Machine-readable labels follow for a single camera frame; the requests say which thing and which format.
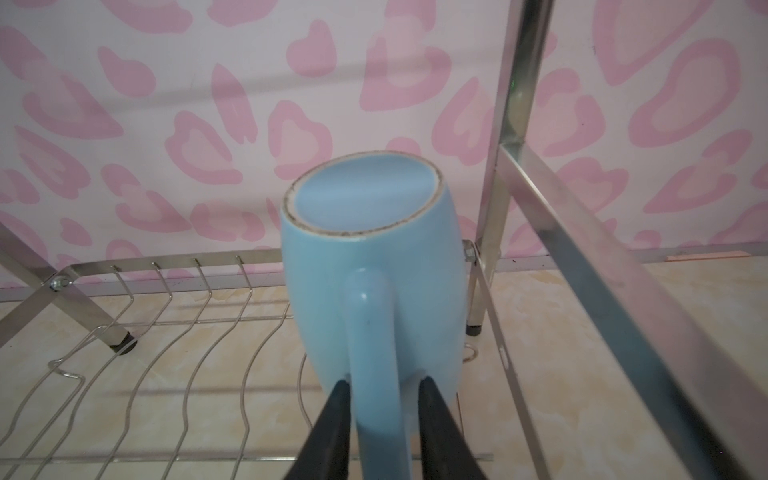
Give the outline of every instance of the wire rack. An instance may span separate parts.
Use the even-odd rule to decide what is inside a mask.
[[[147,266],[150,267],[157,274],[157,278],[160,280],[160,282],[162,282],[162,285],[165,289],[165,293],[167,294],[167,300],[164,302],[162,307],[154,314],[151,320],[146,322],[121,323],[120,322],[121,318],[123,318],[124,314],[134,305],[135,297],[134,297],[134,294],[131,292],[130,288],[128,287],[128,285],[126,284],[120,269],[115,265],[111,266],[114,276],[117,278],[117,281],[120,283],[120,285],[125,291],[127,303],[124,305],[124,307],[120,310],[120,312],[114,317],[114,319],[109,324],[102,325],[91,330],[84,337],[82,337],[64,356],[62,356],[59,359],[54,359],[48,362],[48,368],[45,374],[43,374],[39,378],[39,380],[32,386],[32,388],[28,391],[28,393],[25,395],[23,400],[19,403],[17,409],[15,410],[15,414],[12,417],[12,420],[8,427],[7,432],[5,432],[5,434],[0,439],[0,447],[2,447],[9,439],[13,438],[13,434],[17,431],[17,428],[19,425],[19,419],[22,417],[22,414],[25,412],[25,408],[28,407],[30,403],[30,399],[35,395],[35,393],[40,394],[41,387],[45,384],[46,381],[50,381],[51,378],[58,376],[58,377],[69,379],[75,383],[75,387],[69,392],[67,396],[65,396],[65,398],[63,398],[63,400],[57,399],[57,398],[50,399],[50,402],[60,401],[61,404],[58,405],[57,409],[55,410],[55,413],[43,425],[43,427],[35,434],[34,438],[28,443],[28,445],[26,445],[26,447],[24,448],[21,454],[15,457],[0,458],[0,465],[8,465],[10,467],[5,473],[5,475],[3,476],[3,479],[9,480],[10,478],[14,478],[18,469],[22,465],[36,465],[35,471],[32,473],[31,477],[29,478],[37,479],[38,477],[40,477],[41,473],[44,471],[46,466],[51,464],[88,463],[88,464],[101,464],[101,467],[99,468],[98,473],[94,477],[96,480],[98,480],[104,476],[104,473],[108,470],[108,467],[110,466],[110,464],[119,463],[119,462],[164,462],[165,463],[164,471],[162,473],[162,476],[160,477],[163,480],[165,480],[168,477],[168,475],[171,472],[171,469],[174,467],[174,465],[177,462],[231,462],[232,470],[231,470],[230,478],[234,479],[237,476],[237,472],[241,462],[291,462],[293,461],[296,457],[295,454],[294,455],[265,454],[255,450],[248,450],[246,448],[248,438],[251,432],[251,425],[253,422],[259,421],[259,419],[254,419],[249,417],[246,409],[246,397],[247,397],[247,390],[248,390],[248,384],[249,384],[249,377],[251,376],[254,365],[257,362],[257,357],[262,352],[264,346],[267,344],[267,342],[270,341],[270,339],[273,338],[273,336],[278,332],[278,330],[280,330],[280,328],[283,327],[286,320],[292,319],[293,316],[289,314],[290,303],[286,304],[282,314],[280,315],[244,316],[243,314],[246,311],[246,308],[248,307],[253,297],[254,287],[251,285],[248,275],[246,274],[246,271],[243,265],[243,260],[241,259],[241,257],[239,255],[235,255],[234,259],[235,259],[234,263],[238,266],[240,275],[243,278],[243,286],[245,286],[248,289],[248,294],[242,306],[240,307],[240,311],[236,317],[217,318],[217,319],[201,319],[201,316],[203,315],[205,309],[208,307],[208,304],[213,296],[213,290],[210,288],[208,279],[206,278],[206,275],[203,271],[203,267],[200,265],[200,262],[197,260],[197,258],[192,258],[191,260],[194,263],[194,268],[197,270],[198,276],[200,277],[203,284],[205,285],[205,290],[201,290],[201,291],[207,292],[207,295],[205,296],[205,300],[202,302],[199,308],[194,311],[194,315],[189,320],[160,320],[160,318],[163,316],[166,309],[170,305],[171,300],[174,298],[174,294],[171,291],[171,289],[168,287],[166,278],[164,277],[163,272],[161,271],[160,265],[158,265],[158,263],[154,261],[151,261],[150,259],[146,259],[146,262],[148,263]],[[277,324],[267,333],[266,337],[264,337],[263,340],[258,344],[258,346],[253,350],[253,353],[250,356],[250,360],[248,361],[245,370],[242,372],[242,381],[240,383],[240,389],[238,392],[239,400],[240,400],[240,411],[238,412],[238,414],[240,416],[244,430],[243,430],[242,439],[240,440],[240,447],[237,450],[233,450],[233,451],[214,451],[214,450],[199,450],[199,449],[185,451],[184,442],[190,430],[189,399],[190,399],[190,394],[192,393],[195,379],[201,367],[203,367],[204,363],[209,358],[210,354],[217,348],[217,346],[219,346],[222,343],[222,341],[227,336],[229,336],[239,324],[245,323],[245,322],[257,322],[257,321],[264,321],[264,320],[277,321]],[[183,429],[176,442],[175,447],[172,450],[168,450],[168,451],[120,453],[119,451],[120,451],[121,445],[126,439],[126,436],[128,435],[129,431],[131,430],[132,427],[137,427],[136,425],[137,420],[132,416],[132,409],[134,405],[134,400],[136,399],[137,394],[139,393],[142,383],[147,378],[147,375],[150,372],[152,372],[153,367],[157,364],[159,360],[161,360],[161,358],[163,358],[163,355],[166,354],[174,344],[177,344],[182,338],[188,335],[195,328],[195,326],[207,325],[207,324],[222,324],[222,325],[229,324],[229,326],[221,334],[213,335],[209,339],[207,339],[209,342],[208,347],[207,349],[205,349],[203,355],[197,361],[197,364],[195,365],[194,369],[192,370],[192,373],[187,379],[186,388],[184,390],[184,396],[181,403],[181,412],[180,412],[180,416],[183,422]],[[95,340],[100,339],[100,336],[103,334],[103,332],[109,330],[112,326],[115,326],[115,325],[130,328],[133,335],[133,339],[130,342],[125,343],[120,349],[117,349],[117,351],[114,352],[113,355],[109,356],[108,359],[98,368],[98,370],[93,375],[91,375],[90,377],[87,377],[82,373],[69,371],[64,368],[66,362],[69,359],[77,355],[87,345],[91,344]],[[89,392],[91,392],[93,385],[99,380],[99,378],[101,378],[105,374],[106,375],[109,374],[110,367],[114,364],[114,361],[119,356],[132,350],[133,347],[138,342],[143,341],[142,339],[144,337],[152,335],[160,326],[185,326],[185,328],[180,333],[178,333],[178,335],[173,337],[170,341],[167,341],[165,345],[159,350],[159,352],[154,356],[154,358],[150,359],[147,362],[146,367],[144,368],[144,371],[141,373],[141,375],[138,377],[138,380],[133,385],[130,391],[130,394],[128,396],[127,406],[124,411],[124,426],[122,428],[122,431],[117,441],[114,442],[112,448],[109,449],[107,452],[82,452],[78,455],[59,455],[58,453],[61,449],[61,446],[65,443],[65,441],[71,434],[72,429],[75,426],[79,416],[88,414],[87,411],[84,411],[84,409],[82,408],[82,405],[84,403],[84,400],[86,400],[86,398],[88,397]],[[469,362],[477,357],[478,350],[470,344],[466,344],[466,347],[468,349],[468,356],[464,358],[464,361]],[[306,423],[306,426],[308,427],[307,431],[309,431],[309,429],[312,428],[312,421],[304,405],[303,387],[302,387],[303,385],[302,377],[303,377],[305,365],[306,365],[306,354],[304,354],[301,359],[301,362],[298,368],[298,376],[296,378],[296,400],[298,403],[298,411],[296,412],[296,414],[299,414],[299,413],[301,414],[304,422]],[[61,433],[55,439],[53,446],[48,450],[46,454],[31,456],[30,454],[35,450],[35,448],[38,445],[41,444],[42,439],[46,435],[53,435],[51,427],[60,419],[60,417],[62,417],[62,415],[64,415],[64,413],[68,410],[68,407],[70,405],[72,405],[72,407],[71,407],[71,410],[69,411],[68,418],[66,420],[67,422],[66,428],[64,429],[63,433]],[[456,395],[455,407],[456,407],[455,419],[459,424],[463,434],[464,419],[462,417],[461,403],[460,403],[460,398],[458,393]],[[493,454],[480,453],[480,454],[476,454],[475,458],[479,461],[492,461]],[[356,460],[359,460],[359,457],[353,454],[351,455],[351,459],[353,461],[356,461]],[[419,460],[419,456],[414,455],[413,459]]]

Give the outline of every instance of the upside-down mug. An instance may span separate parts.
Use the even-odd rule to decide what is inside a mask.
[[[281,208],[288,295],[326,393],[352,404],[365,478],[410,478],[419,382],[458,388],[467,308],[462,240],[440,171],[409,154],[337,158]]]

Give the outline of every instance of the mug handle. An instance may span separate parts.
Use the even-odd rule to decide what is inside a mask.
[[[361,268],[342,287],[352,404],[364,478],[411,478],[395,350],[395,295],[387,276]]]

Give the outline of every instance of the mug body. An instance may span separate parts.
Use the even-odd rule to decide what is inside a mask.
[[[323,389],[328,393],[351,376],[359,416],[363,390],[378,388],[363,382],[376,382],[377,376],[387,382],[381,363],[391,349],[402,424],[406,432],[417,428],[421,379],[431,376],[446,401],[456,393],[467,309],[461,235],[439,170],[393,152],[341,157],[294,183],[281,220],[288,295]],[[388,307],[376,307],[370,319],[349,320],[356,315],[350,313],[350,290],[365,302],[376,296],[368,288],[387,290],[382,298],[391,301],[393,345],[385,345],[386,332],[371,337],[355,323],[386,323],[377,316]],[[355,368],[364,372],[356,376]],[[388,412],[368,405],[380,396],[365,398],[368,411]]]

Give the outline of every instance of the pink wall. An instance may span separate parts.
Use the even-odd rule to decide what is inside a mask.
[[[470,237],[507,1],[316,3],[4,2],[0,222],[59,267],[277,247],[294,178],[394,148]],[[632,248],[768,240],[765,45],[766,0],[561,0],[531,146]],[[514,206],[502,250],[544,252]]]

